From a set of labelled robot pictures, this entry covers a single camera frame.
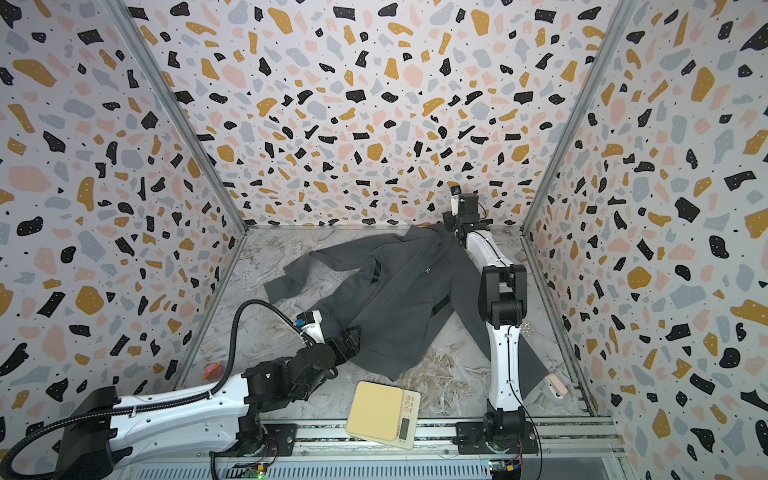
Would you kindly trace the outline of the dark grey zip jacket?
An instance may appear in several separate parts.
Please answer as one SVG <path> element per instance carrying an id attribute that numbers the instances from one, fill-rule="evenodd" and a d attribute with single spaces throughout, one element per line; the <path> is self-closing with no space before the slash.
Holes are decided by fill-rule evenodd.
<path id="1" fill-rule="evenodd" d="M 396 380 L 420 363 L 452 314 L 482 353 L 491 354 L 480 270 L 443 224 L 310 251 L 265 284 L 269 301 L 297 296 L 316 263 L 350 274 L 313 307 L 325 337 L 360 328 L 360 351 L 352 360 L 359 367 Z"/>

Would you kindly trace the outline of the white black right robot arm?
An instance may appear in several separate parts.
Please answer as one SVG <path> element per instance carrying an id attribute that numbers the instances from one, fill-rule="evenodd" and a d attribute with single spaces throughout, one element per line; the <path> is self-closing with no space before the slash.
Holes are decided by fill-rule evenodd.
<path id="1" fill-rule="evenodd" d="M 479 262 L 478 311 L 489 336 L 491 382 L 479 437 L 489 451 L 506 453 L 522 445 L 526 428 L 518 347 L 527 314 L 527 271 L 495 244 L 492 221 L 480 214 L 479 196 L 462 192 L 458 185 L 450 188 L 450 194 L 451 210 L 443 220 Z"/>

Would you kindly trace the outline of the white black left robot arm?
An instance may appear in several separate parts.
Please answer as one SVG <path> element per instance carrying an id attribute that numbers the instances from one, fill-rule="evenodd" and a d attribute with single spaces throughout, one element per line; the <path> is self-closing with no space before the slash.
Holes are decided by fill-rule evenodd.
<path id="1" fill-rule="evenodd" d="M 65 426 L 56 479 L 103 479 L 122 465 L 184 452 L 243 456 L 266 441 L 263 413 L 305 401 L 337 366 L 360 351 L 361 330 L 306 346 L 292 357 L 261 362 L 213 385 L 157 396 L 93 391 Z"/>

